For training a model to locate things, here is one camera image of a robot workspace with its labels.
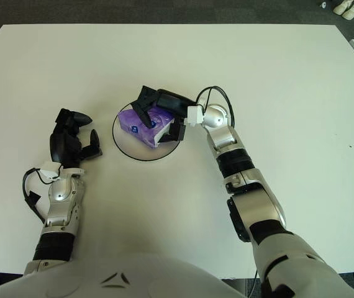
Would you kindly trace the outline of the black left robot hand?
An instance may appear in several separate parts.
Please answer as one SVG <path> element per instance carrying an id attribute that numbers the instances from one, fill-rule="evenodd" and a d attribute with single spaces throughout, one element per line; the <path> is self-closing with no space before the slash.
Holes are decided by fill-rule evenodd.
<path id="1" fill-rule="evenodd" d="M 79 129 L 92 122 L 92 118 L 80 112 L 61 109 L 55 120 L 55 128 L 50 136 L 50 155 L 53 162 L 64 168 L 79 168 L 84 160 L 102 155 L 97 131 L 92 129 L 88 146 L 83 147 Z"/>

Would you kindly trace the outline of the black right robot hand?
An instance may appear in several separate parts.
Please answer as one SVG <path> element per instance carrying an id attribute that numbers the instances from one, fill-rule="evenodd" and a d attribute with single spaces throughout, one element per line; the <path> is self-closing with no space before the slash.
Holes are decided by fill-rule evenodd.
<path id="1" fill-rule="evenodd" d="M 183 140 L 186 130 L 184 120 L 188 116 L 188 107 L 195 105 L 194 101 L 179 94 L 147 86 L 142 86 L 137 100 L 131 103 L 133 110 L 147 128 L 150 128 L 148 111 L 152 107 L 159 107 L 173 115 L 174 122 L 170 124 L 168 133 L 160 138 L 161 143 Z"/>

